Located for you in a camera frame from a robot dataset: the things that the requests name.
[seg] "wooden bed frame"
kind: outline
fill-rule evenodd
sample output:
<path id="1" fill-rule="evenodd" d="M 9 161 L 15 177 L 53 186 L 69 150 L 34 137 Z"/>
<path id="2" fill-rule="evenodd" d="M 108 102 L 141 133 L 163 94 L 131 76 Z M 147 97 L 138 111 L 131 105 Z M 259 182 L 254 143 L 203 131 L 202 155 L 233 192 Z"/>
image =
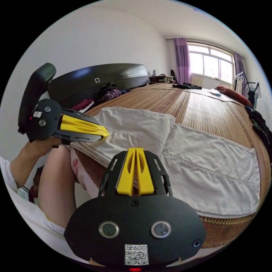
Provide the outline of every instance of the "wooden bed frame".
<path id="1" fill-rule="evenodd" d="M 75 70 L 53 79 L 48 90 L 50 99 L 70 109 L 87 98 L 93 98 L 105 84 L 113 82 L 119 90 L 145 86 L 148 81 L 143 64 L 111 63 Z"/>

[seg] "white shirt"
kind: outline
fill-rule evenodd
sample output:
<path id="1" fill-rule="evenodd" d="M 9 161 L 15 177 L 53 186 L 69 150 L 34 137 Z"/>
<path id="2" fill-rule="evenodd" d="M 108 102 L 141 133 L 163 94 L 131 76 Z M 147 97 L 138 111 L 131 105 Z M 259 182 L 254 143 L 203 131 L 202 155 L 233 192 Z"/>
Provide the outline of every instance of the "white shirt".
<path id="1" fill-rule="evenodd" d="M 10 170 L 10 162 L 1 156 L 0 167 L 4 182 L 15 207 L 34 233 L 58 253 L 88 264 L 89 262 L 77 257 L 71 251 L 63 236 L 65 230 L 63 227 L 49 222 L 37 205 L 23 199 L 17 194 L 17 185 Z"/>

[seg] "white bedsheet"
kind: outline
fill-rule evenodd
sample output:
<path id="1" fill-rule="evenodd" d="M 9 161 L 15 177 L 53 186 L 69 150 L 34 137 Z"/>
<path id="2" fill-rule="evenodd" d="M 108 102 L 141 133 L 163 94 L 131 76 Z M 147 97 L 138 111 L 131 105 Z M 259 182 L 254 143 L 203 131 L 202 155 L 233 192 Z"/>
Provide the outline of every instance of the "white bedsheet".
<path id="1" fill-rule="evenodd" d="M 255 149 L 174 124 L 173 116 L 149 110 L 104 108 L 95 118 L 111 136 L 93 144 L 73 143 L 71 147 L 105 167 L 119 152 L 141 147 L 160 157 L 174 197 L 191 205 L 199 215 L 238 218 L 257 210 L 260 174 Z M 95 197 L 95 185 L 86 184 L 93 181 L 83 180 L 79 182 Z"/>
<path id="2" fill-rule="evenodd" d="M 103 108 L 94 118 L 110 136 L 95 143 L 72 143 L 71 147 L 105 167 L 114 155 L 133 147 L 141 147 L 160 156 L 175 123 L 175 118 L 169 114 L 121 107 Z"/>
<path id="3" fill-rule="evenodd" d="M 255 149 L 175 124 L 160 160 L 174 197 L 199 215 L 238 218 L 257 210 L 260 173 Z"/>

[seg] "red pillow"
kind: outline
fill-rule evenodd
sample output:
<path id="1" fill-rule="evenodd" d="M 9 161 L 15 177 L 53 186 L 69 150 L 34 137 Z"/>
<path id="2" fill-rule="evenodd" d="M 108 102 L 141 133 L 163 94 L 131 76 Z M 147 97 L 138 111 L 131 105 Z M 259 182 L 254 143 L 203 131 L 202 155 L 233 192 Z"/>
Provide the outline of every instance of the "red pillow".
<path id="1" fill-rule="evenodd" d="M 232 90 L 231 88 L 220 85 L 220 86 L 216 87 L 215 89 L 218 90 L 219 92 L 225 94 L 226 96 L 236 100 L 237 102 L 243 104 L 244 106 L 248 106 L 248 107 L 253 108 L 252 104 L 250 103 L 250 101 L 247 98 L 245 98 L 243 95 L 237 93 L 236 91 Z"/>

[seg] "qr code label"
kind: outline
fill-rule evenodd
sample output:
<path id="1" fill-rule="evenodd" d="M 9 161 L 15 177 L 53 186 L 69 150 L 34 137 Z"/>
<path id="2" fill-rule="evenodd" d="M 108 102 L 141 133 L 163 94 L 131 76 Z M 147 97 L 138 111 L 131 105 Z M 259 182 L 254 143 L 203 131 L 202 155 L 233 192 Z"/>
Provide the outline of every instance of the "qr code label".
<path id="1" fill-rule="evenodd" d="M 125 245 L 125 265 L 148 265 L 147 245 Z"/>
<path id="2" fill-rule="evenodd" d="M 42 115 L 42 112 L 41 112 L 41 111 L 35 111 L 34 114 L 33 114 L 33 117 L 40 118 L 41 115 Z"/>

